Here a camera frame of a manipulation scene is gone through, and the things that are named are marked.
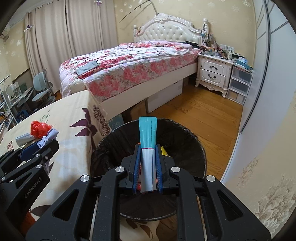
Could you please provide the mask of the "teal white toothpaste tube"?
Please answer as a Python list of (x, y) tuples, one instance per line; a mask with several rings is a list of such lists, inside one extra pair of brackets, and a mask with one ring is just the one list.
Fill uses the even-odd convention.
[(156, 191), (157, 118), (150, 116), (142, 116), (139, 118), (138, 121), (141, 147), (140, 192), (144, 193)]

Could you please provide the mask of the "black trash bin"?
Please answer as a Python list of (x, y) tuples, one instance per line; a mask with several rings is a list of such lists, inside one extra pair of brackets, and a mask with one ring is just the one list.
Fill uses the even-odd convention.
[[(183, 125), (169, 119), (158, 119), (156, 143), (165, 149), (176, 166), (191, 175), (206, 175), (206, 153), (198, 137)], [(91, 156), (90, 175), (104, 175), (121, 164), (123, 158), (134, 153), (140, 142), (139, 124), (134, 120), (119, 126), (98, 144)], [(162, 220), (176, 214), (174, 195), (158, 191), (120, 197), (120, 214), (125, 218), (143, 221)]]

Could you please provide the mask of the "white blue milk powder packet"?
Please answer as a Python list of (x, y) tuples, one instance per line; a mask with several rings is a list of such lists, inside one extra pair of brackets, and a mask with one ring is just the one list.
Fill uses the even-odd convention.
[(18, 136), (15, 138), (16, 144), (21, 147), (26, 145), (27, 143), (34, 141), (36, 139), (36, 137), (34, 137), (33, 135), (31, 135), (30, 133), (25, 133), (21, 136)]

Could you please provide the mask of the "red-orange crumpled plastic bag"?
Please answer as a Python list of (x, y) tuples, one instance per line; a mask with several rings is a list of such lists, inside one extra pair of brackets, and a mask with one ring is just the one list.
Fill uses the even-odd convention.
[(47, 135), (51, 128), (51, 125), (35, 120), (31, 122), (30, 134), (35, 138), (42, 138), (43, 136)]

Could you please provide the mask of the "study desk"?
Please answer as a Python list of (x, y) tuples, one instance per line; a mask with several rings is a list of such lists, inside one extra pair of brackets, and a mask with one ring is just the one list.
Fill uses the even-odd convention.
[(30, 97), (33, 94), (33, 87), (30, 87), (29, 89), (27, 89), (24, 93), (20, 93), (18, 94), (16, 97), (13, 98), (9, 98), (11, 105), (12, 105), (12, 112), (15, 118), (15, 123), (19, 123), (20, 121), (17, 119), (17, 114), (19, 112), (20, 109), (22, 109), (23, 107), (25, 108), (25, 110), (30, 113), (31, 109), (27, 103), (27, 101), (30, 99)]

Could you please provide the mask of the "cream floral bed sheet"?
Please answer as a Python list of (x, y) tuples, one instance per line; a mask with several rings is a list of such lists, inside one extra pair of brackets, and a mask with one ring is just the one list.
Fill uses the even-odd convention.
[[(19, 147), (15, 138), (30, 133), (31, 122), (47, 123), (59, 131), (59, 150), (48, 163), (50, 181), (36, 199), (30, 213), (38, 219), (81, 176), (90, 175), (91, 156), (111, 129), (94, 96), (83, 91), (61, 99), (32, 114), (1, 139), (1, 155), (26, 148), (42, 138)], [(157, 240), (158, 221), (135, 221), (120, 217), (119, 240)], [(26, 240), (27, 232), (2, 232), (1, 240)]]

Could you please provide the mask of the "grey-blue desk chair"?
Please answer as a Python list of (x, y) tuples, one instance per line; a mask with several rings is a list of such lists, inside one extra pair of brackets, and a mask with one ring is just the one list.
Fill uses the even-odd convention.
[(53, 96), (53, 84), (49, 82), (44, 72), (40, 72), (33, 78), (33, 87), (37, 94), (33, 97), (32, 102), (37, 104), (37, 109), (44, 108), (56, 101)]

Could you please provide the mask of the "white sliding wardrobe door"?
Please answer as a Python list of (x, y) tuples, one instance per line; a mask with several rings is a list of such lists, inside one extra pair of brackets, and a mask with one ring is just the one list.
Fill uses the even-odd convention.
[(222, 176), (226, 184), (255, 160), (280, 126), (295, 91), (295, 30), (283, 1), (254, 1), (256, 47), (253, 80), (239, 134)]

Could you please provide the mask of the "white round ball lamp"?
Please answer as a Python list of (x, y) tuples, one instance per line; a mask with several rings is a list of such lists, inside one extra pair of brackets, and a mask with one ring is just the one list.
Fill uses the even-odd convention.
[(81, 91), (86, 90), (85, 84), (81, 79), (75, 79), (70, 83), (71, 94), (75, 94)]

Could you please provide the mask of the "grey folded cloth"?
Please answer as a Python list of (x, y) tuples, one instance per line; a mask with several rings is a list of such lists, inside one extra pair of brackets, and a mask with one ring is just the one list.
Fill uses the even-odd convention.
[(86, 63), (85, 65), (83, 65), (83, 66), (77, 68), (77, 70), (76, 70), (76, 74), (77, 74), (78, 76), (83, 75), (83, 74), (85, 74), (86, 72), (88, 72), (88, 71), (90, 71), (90, 70), (92, 70), (92, 69), (94, 69), (94, 68), (97, 68), (98, 66), (99, 66), (99, 63), (97, 63), (97, 61), (91, 61), (91, 62), (88, 62), (88, 63)]

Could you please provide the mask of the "pink floral bed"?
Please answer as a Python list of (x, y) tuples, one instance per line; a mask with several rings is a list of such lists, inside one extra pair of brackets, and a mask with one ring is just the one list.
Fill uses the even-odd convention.
[[(144, 41), (70, 58), (59, 68), (61, 95), (71, 95), (70, 83), (81, 79), (111, 119), (153, 94), (197, 71), (200, 50), (168, 41)], [(97, 61), (83, 75), (77, 68)]]

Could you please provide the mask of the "beige curtains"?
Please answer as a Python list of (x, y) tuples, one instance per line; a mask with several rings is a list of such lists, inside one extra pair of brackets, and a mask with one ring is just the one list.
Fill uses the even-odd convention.
[(118, 45), (113, 1), (45, 1), (26, 13), (25, 27), (30, 71), (46, 70), (53, 92), (63, 62)]

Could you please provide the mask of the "air conditioner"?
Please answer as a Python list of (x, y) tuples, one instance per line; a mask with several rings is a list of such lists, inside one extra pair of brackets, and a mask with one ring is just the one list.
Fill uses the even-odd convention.
[(6, 27), (4, 28), (3, 32), (1, 33), (1, 38), (5, 39), (8, 37), (10, 31), (10, 25), (7, 24)]

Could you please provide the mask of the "white nightstand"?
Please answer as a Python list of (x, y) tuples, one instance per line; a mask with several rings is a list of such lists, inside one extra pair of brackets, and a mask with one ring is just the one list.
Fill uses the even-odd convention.
[(200, 53), (195, 87), (202, 85), (226, 98), (233, 64), (232, 60)]

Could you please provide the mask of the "white tufted headboard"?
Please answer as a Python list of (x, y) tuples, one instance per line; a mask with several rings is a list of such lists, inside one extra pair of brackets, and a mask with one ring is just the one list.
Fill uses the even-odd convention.
[(177, 16), (159, 13), (140, 28), (133, 26), (134, 41), (192, 42), (206, 45), (209, 36), (209, 23), (203, 19), (202, 28), (196, 29), (193, 23)]

